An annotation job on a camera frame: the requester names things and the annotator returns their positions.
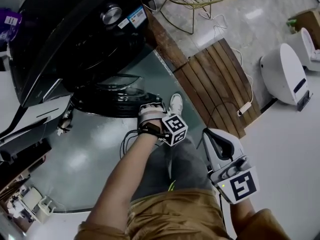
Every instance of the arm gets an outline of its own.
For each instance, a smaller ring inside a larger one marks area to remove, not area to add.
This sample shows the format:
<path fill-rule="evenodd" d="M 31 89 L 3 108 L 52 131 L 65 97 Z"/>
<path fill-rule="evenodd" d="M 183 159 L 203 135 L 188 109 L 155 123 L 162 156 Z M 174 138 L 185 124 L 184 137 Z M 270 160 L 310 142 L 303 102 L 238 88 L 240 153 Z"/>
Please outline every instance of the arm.
<path fill-rule="evenodd" d="M 131 198 L 140 184 L 157 140 L 156 136 L 146 133 L 138 136 L 107 179 L 87 222 L 125 231 Z"/>
<path fill-rule="evenodd" d="M 250 218 L 256 214 L 250 199 L 247 198 L 237 204 L 230 205 L 231 220 L 234 231 L 239 235 L 247 226 Z"/>

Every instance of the label sticker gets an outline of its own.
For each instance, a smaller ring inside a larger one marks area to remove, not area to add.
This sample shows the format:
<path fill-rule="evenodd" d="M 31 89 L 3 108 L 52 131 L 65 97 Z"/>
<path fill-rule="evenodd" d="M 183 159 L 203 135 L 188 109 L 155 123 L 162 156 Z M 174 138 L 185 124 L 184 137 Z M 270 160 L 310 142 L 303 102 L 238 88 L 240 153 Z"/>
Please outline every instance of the label sticker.
<path fill-rule="evenodd" d="M 14 17 L 7 16 L 7 17 L 5 17 L 4 23 L 15 26 L 18 23 L 18 19 L 14 18 Z"/>
<path fill-rule="evenodd" d="M 147 15 L 142 5 L 128 16 L 129 21 L 135 28 L 139 27 L 146 18 Z"/>
<path fill-rule="evenodd" d="M 121 21 L 121 22 L 118 24 L 118 27 L 119 27 L 120 29 L 123 29 L 129 22 L 130 22 L 130 21 L 129 21 L 127 18 L 125 18 L 123 21 Z"/>
<path fill-rule="evenodd" d="M 239 201 L 257 191 L 250 171 L 230 180 L 235 200 Z"/>

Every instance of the white appliance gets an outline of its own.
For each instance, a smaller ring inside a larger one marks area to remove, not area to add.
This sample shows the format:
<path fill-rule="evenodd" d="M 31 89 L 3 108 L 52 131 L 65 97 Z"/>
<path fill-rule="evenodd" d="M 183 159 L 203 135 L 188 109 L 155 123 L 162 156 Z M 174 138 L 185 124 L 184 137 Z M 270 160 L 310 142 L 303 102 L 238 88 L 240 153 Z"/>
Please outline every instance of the white appliance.
<path fill-rule="evenodd" d="M 301 111 L 310 100 L 303 66 L 295 51 L 286 43 L 260 60 L 261 74 L 269 93 L 278 100 L 297 106 Z"/>
<path fill-rule="evenodd" d="M 298 33 L 290 35 L 286 43 L 295 51 L 303 67 L 320 71 L 320 50 L 316 50 L 309 32 L 304 27 Z"/>

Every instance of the power strip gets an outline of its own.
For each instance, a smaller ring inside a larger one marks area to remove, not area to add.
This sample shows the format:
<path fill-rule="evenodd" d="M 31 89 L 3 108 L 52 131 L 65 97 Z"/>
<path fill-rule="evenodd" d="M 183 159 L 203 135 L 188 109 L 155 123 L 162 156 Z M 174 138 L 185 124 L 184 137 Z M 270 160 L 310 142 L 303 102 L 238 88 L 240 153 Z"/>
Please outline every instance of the power strip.
<path fill-rule="evenodd" d="M 241 117 L 244 112 L 246 112 L 251 107 L 251 103 L 248 101 L 246 104 L 242 106 L 236 113 L 238 114 L 238 117 Z"/>

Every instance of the gray pants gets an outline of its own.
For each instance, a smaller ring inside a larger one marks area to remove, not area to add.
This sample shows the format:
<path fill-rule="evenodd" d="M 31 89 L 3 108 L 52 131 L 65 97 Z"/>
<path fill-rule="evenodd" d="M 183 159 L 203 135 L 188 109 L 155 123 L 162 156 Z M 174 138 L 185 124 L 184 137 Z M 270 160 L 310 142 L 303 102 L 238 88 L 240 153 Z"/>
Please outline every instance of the gray pants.
<path fill-rule="evenodd" d="M 169 161 L 171 161 L 171 178 Z M 141 183 L 131 200 L 167 192 L 173 181 L 175 181 L 174 190 L 193 188 L 212 190 L 207 173 L 207 166 L 190 138 L 185 138 L 173 147 L 164 143 L 151 153 Z"/>

